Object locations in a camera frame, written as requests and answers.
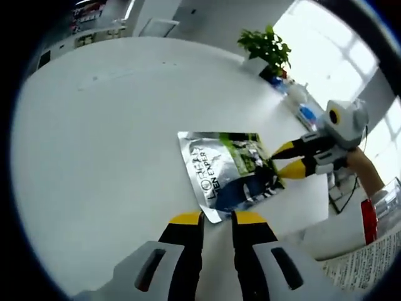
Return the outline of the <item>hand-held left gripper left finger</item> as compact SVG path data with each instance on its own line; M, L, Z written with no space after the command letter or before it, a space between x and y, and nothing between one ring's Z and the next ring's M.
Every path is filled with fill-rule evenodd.
M147 241L118 263L110 281L77 300L194 300L202 269L204 215L172 218L157 241Z

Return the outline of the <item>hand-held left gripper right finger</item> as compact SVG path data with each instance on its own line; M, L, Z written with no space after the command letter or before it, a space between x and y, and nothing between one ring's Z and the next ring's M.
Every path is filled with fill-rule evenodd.
M244 300L343 300L316 260L279 241L252 211L233 211L234 267Z

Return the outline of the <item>person's right hand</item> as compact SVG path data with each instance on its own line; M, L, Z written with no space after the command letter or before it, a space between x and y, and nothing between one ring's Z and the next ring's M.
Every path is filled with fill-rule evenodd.
M346 163L347 167L360 178L368 176L373 171L373 164L371 160L359 147L347 152Z

